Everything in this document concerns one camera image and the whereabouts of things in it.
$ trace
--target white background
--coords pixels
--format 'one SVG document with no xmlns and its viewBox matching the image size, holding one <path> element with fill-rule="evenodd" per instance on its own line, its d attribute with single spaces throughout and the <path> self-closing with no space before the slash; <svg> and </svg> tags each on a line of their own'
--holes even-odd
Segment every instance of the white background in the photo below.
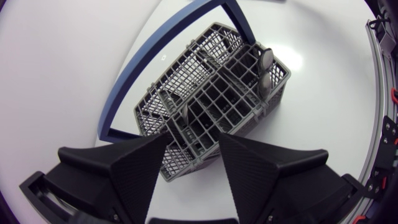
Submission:
<svg viewBox="0 0 398 224">
<path fill-rule="evenodd" d="M 141 30 L 124 65 L 158 26 L 189 2 L 163 0 Z M 364 28 L 373 15 L 366 3 L 246 0 L 239 5 L 256 40 L 271 47 L 292 72 L 281 104 L 246 137 L 292 149 L 326 149 L 327 164 L 335 172 L 358 178 L 369 149 L 376 105 L 373 57 Z M 133 84 L 116 113 L 113 128 L 139 133 L 133 111 L 147 87 L 213 22 L 233 26 L 217 7 L 176 36 Z M 158 176 L 147 220 L 151 217 L 237 217 L 222 159 L 171 183 Z"/>
<path fill-rule="evenodd" d="M 163 0 L 137 37 L 159 1 L 8 0 L 4 6 L 0 189 L 21 223 L 43 221 L 18 185 L 37 170 L 48 172 L 58 162 L 59 147 L 94 145 L 102 107 L 123 61 L 190 2 Z M 327 149 L 332 169 L 358 177 L 375 105 L 373 62 L 364 29 L 373 18 L 370 9 L 363 0 L 239 4 L 256 39 L 272 47 L 292 71 L 281 105 L 248 137 L 296 149 Z M 114 128 L 137 133 L 132 108 L 142 92 L 214 21 L 231 25 L 216 9 L 156 56 L 122 104 Z M 167 58 L 160 61 L 163 55 Z M 222 160 L 169 184 L 160 177 L 148 217 L 236 217 Z"/>
<path fill-rule="evenodd" d="M 21 223 L 43 223 L 19 184 L 92 147 L 105 99 L 160 0 L 8 0 L 0 12 L 0 190 Z"/>
</svg>

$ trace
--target metal frame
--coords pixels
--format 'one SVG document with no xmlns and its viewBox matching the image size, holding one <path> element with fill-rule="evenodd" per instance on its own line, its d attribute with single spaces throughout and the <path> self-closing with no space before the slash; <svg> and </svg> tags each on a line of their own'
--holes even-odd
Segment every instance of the metal frame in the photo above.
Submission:
<svg viewBox="0 0 398 224">
<path fill-rule="evenodd" d="M 382 54 L 380 45 L 376 39 L 376 33 L 370 28 L 369 22 L 366 24 L 366 32 L 368 33 L 371 44 L 374 71 L 376 76 L 376 112 L 374 117 L 373 135 L 366 157 L 362 173 L 359 181 L 365 185 L 371 176 L 374 160 L 379 148 L 379 140 L 381 138 L 383 117 L 388 116 L 397 121 L 397 107 L 393 103 L 390 90 L 396 87 L 396 78 L 394 68 L 389 57 Z M 363 197 L 351 213 L 342 221 L 342 223 L 352 223 L 358 215 L 366 214 L 373 200 Z"/>
<path fill-rule="evenodd" d="M 222 6 L 241 34 L 243 41 L 255 43 L 254 34 L 236 0 L 195 0 L 160 26 L 137 51 L 114 84 L 106 100 L 98 124 L 98 137 L 102 141 L 118 142 L 137 138 L 131 133 L 111 128 L 113 118 L 130 87 L 147 64 L 177 34 L 192 22 L 217 6 Z"/>
</svg>

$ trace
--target spoon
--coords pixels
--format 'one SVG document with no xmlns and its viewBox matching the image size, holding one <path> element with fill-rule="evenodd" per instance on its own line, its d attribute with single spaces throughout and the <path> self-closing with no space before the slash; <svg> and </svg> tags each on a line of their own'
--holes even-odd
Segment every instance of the spoon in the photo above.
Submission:
<svg viewBox="0 0 398 224">
<path fill-rule="evenodd" d="M 259 71 L 259 81 L 257 84 L 257 94 L 260 99 L 265 100 L 272 89 L 271 75 L 269 70 L 274 63 L 274 53 L 272 49 L 265 49 L 257 61 Z"/>
</svg>

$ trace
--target blue frame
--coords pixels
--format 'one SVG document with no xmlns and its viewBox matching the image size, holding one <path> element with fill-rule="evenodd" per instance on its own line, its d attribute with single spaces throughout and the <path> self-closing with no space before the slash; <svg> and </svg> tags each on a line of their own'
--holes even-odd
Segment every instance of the blue frame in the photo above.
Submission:
<svg viewBox="0 0 398 224">
<path fill-rule="evenodd" d="M 98 125 L 98 137 L 100 140 L 119 142 L 140 137 L 136 134 L 111 128 L 113 118 L 123 98 L 143 69 L 166 44 L 192 22 L 220 5 L 234 23 L 243 41 L 249 44 L 255 43 L 256 40 L 249 23 L 236 0 L 194 0 L 160 26 L 126 65 L 126 68 L 114 84 L 102 110 Z"/>
</svg>

